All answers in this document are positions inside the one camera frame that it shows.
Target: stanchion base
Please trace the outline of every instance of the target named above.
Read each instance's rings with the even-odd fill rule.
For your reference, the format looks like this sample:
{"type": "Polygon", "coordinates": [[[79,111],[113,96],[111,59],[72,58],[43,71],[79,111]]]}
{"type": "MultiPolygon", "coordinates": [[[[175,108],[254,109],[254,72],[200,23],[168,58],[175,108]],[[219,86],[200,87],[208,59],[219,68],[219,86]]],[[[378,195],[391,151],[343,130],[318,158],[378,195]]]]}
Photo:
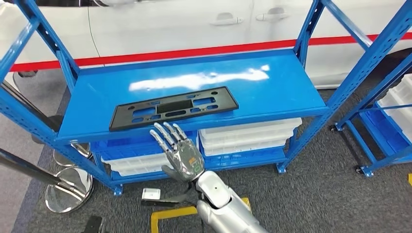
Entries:
{"type": "Polygon", "coordinates": [[[62,180],[71,182],[84,194],[81,200],[78,197],[62,191],[55,185],[48,185],[46,188],[46,206],[55,213],[68,213],[78,209],[90,197],[93,191],[93,178],[86,171],[79,167],[68,167],[56,174],[62,180]]]}
{"type": "MultiPolygon", "coordinates": [[[[78,150],[78,152],[86,157],[87,159],[89,159],[92,156],[92,153],[89,152],[90,149],[90,144],[89,143],[80,143],[80,146],[82,146],[86,151],[88,151],[88,153],[83,153],[82,151],[78,150]]],[[[53,150],[53,158],[54,161],[60,165],[60,166],[75,166],[75,164],[70,161],[69,159],[67,159],[64,155],[60,154],[59,152],[57,152],[56,150],[53,150]]]]}
{"type": "Polygon", "coordinates": [[[74,166],[74,163],[72,161],[70,161],[68,158],[66,158],[56,150],[53,150],[53,159],[60,166],[74,166]]]}

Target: car door handle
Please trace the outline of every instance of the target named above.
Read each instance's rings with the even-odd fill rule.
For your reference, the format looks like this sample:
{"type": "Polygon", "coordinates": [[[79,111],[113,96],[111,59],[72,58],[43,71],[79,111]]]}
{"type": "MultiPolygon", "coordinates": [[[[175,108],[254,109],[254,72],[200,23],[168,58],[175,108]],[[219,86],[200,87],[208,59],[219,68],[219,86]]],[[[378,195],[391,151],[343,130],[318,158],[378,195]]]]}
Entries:
{"type": "Polygon", "coordinates": [[[213,26],[225,26],[225,25],[235,25],[243,23],[244,19],[242,17],[233,17],[229,12],[220,13],[217,15],[216,20],[210,22],[213,26]]]}
{"type": "Polygon", "coordinates": [[[289,15],[285,12],[283,7],[274,7],[269,9],[268,13],[259,14],[256,16],[257,21],[277,22],[289,15]]]}

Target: gray carpet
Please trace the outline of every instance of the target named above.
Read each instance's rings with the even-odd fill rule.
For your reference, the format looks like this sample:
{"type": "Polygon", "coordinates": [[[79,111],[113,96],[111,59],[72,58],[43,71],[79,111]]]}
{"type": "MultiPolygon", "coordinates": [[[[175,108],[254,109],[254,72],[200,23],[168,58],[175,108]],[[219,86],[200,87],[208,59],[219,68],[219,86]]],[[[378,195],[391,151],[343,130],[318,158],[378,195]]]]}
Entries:
{"type": "MultiPolygon", "coordinates": [[[[365,81],[330,123],[340,119],[378,81],[379,76],[365,81]]],[[[330,90],[320,92],[325,99],[333,93],[330,90]]],[[[308,121],[304,120],[300,132],[308,121]]],[[[250,199],[252,212],[269,232],[410,233],[412,187],[408,183],[408,173],[412,173],[412,164],[387,167],[375,172],[373,178],[365,178],[353,170],[353,166],[367,163],[367,160],[352,138],[348,132],[332,133],[326,125],[290,164],[286,174],[277,174],[274,166],[218,174],[241,197],[250,199]]],[[[373,143],[370,146],[377,150],[373,143]]],[[[51,150],[45,150],[41,159],[44,157],[47,161],[51,156],[51,150]]],[[[61,167],[51,163],[49,169],[58,171],[61,167]]],[[[96,183],[93,195],[81,209],[58,215],[45,206],[45,186],[36,185],[40,188],[40,196],[26,195],[26,199],[35,200],[31,202],[34,206],[22,207],[20,213],[31,214],[18,218],[14,233],[80,233],[91,215],[106,217],[109,233],[148,233],[152,211],[166,208],[141,206],[143,188],[161,188],[164,196],[185,189],[184,185],[167,179],[128,184],[121,197],[114,197],[108,188],[96,183]],[[17,226],[26,223],[26,231],[17,226]]],[[[159,226],[162,233],[201,232],[197,216],[161,220],[159,226]]]]}
{"type": "MultiPolygon", "coordinates": [[[[15,75],[15,79],[20,91],[35,106],[47,115],[56,113],[66,89],[66,82],[60,70],[40,71],[32,79],[15,75]]],[[[4,115],[0,115],[0,148],[36,164],[43,146],[33,142],[29,133],[4,115]]],[[[0,232],[9,233],[31,179],[4,166],[0,166],[0,177],[0,232]]]]}

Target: red stripe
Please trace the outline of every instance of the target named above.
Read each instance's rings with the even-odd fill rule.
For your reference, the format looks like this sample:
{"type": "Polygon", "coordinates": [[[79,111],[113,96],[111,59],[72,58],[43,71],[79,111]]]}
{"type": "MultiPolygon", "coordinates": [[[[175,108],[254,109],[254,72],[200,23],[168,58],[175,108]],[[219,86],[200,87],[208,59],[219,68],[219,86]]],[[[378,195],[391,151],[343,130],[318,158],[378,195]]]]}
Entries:
{"type": "MultiPolygon", "coordinates": [[[[375,40],[378,35],[368,35],[371,40],[375,40]]],[[[406,33],[402,40],[412,39],[412,33],[406,33]]],[[[79,66],[92,66],[101,64],[113,64],[123,62],[140,62],[160,59],[172,59],[180,57],[192,57],[192,56],[204,56],[220,53],[232,53],[232,52],[244,52],[255,50],[270,50],[284,47],[292,47],[295,45],[296,40],[280,40],[263,43],[253,43],[244,45],[229,45],[220,47],[190,49],[190,50],[175,50],[164,52],[150,52],[139,53],[129,55],[107,56],[107,57],[91,57],[91,58],[79,58],[75,59],[79,66]]],[[[311,38],[309,45],[333,45],[333,44],[351,44],[356,43],[355,39],[351,36],[335,36],[335,37],[321,37],[311,38]]],[[[40,69],[53,69],[60,68],[58,61],[45,61],[45,62],[33,62],[14,64],[10,71],[28,71],[28,70],[40,70],[40,69]]]]}

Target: blue metal shelf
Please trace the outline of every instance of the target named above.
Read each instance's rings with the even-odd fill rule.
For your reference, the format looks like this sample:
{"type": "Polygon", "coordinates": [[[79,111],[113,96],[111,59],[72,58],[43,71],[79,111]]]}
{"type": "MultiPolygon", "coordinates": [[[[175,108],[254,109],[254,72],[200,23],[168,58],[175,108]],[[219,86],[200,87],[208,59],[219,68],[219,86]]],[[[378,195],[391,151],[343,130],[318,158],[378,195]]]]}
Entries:
{"type": "MultiPolygon", "coordinates": [[[[331,0],[313,0],[293,49],[80,69],[35,2],[14,0],[14,3],[27,17],[29,24],[0,61],[0,81],[4,80],[5,74],[36,29],[58,58],[72,97],[59,130],[47,122],[47,118],[23,96],[4,85],[0,88],[0,112],[111,188],[115,195],[122,193],[121,184],[142,181],[143,178],[120,178],[116,173],[110,177],[99,158],[96,159],[96,164],[92,163],[70,143],[132,138],[148,134],[151,127],[109,132],[110,119],[116,105],[225,85],[238,101],[238,110],[185,119],[176,123],[185,131],[190,131],[315,116],[297,140],[296,134],[290,138],[289,149],[285,154],[274,152],[270,153],[274,154],[272,159],[249,161],[244,164],[256,166],[261,163],[274,163],[278,172],[283,173],[286,172],[289,163],[401,39],[412,23],[412,0],[406,0],[372,42],[331,0]],[[365,49],[364,55],[326,103],[322,101],[304,71],[309,39],[325,7],[365,49]]],[[[337,128],[340,130],[342,124],[350,123],[353,116],[354,114],[351,114],[344,118],[337,124],[337,128]]],[[[391,159],[400,158],[411,152],[412,146],[391,156],[391,159]]],[[[222,164],[219,168],[210,168],[227,169],[231,166],[222,164]]],[[[152,174],[150,179],[162,178],[161,175],[152,174]]]]}
{"type": "Polygon", "coordinates": [[[402,130],[394,120],[383,111],[384,109],[410,107],[411,105],[407,104],[382,108],[375,102],[372,108],[369,108],[369,104],[371,104],[380,93],[386,90],[397,79],[402,77],[411,67],[412,54],[406,57],[357,106],[335,124],[336,129],[339,131],[343,130],[344,125],[348,126],[353,136],[368,156],[372,164],[370,166],[360,166],[360,169],[367,177],[373,176],[373,171],[376,169],[392,164],[412,162],[412,143],[403,134],[402,130]],[[355,118],[361,120],[362,124],[384,153],[384,159],[378,161],[370,151],[362,136],[352,124],[352,120],[355,118]]]}
{"type": "Polygon", "coordinates": [[[270,50],[81,70],[57,141],[149,135],[152,127],[109,132],[115,107],[227,86],[239,109],[176,121],[185,131],[328,110],[293,50],[270,50]]]}

